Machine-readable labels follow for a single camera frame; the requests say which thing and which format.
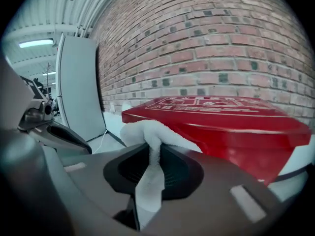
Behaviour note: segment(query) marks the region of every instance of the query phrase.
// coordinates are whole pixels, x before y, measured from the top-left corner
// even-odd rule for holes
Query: white cable
[[[107,130],[105,130],[105,132],[104,132],[104,134],[102,136],[102,140],[100,141],[100,145],[99,145],[99,147],[97,148],[97,150],[93,154],[95,154],[100,149],[100,147],[102,147],[103,139],[104,139],[104,136],[105,136],[106,133],[107,133]]]

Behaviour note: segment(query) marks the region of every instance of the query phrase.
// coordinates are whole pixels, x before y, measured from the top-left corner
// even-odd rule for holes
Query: red lid
[[[193,142],[246,148],[307,145],[310,129],[281,109],[255,98],[160,97],[122,112],[123,122],[154,119]]]

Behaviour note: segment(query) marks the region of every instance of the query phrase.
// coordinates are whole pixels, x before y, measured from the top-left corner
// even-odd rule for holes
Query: black vent
[[[144,144],[107,163],[104,177],[112,188],[134,197],[135,188],[149,165],[149,146]],[[160,166],[164,172],[163,200],[188,197],[203,179],[201,166],[167,145],[161,146]]]

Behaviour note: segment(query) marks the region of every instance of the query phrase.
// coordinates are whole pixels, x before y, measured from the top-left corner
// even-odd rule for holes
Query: brick wall
[[[314,125],[314,53],[283,0],[113,0],[91,38],[106,111],[167,95],[245,96]]]

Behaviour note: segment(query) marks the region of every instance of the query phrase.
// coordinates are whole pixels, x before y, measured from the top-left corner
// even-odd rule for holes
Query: black circular opening
[[[51,106],[50,106],[50,105],[47,105],[47,106],[45,107],[45,114],[50,115],[50,114],[51,114],[51,110],[52,110]]]

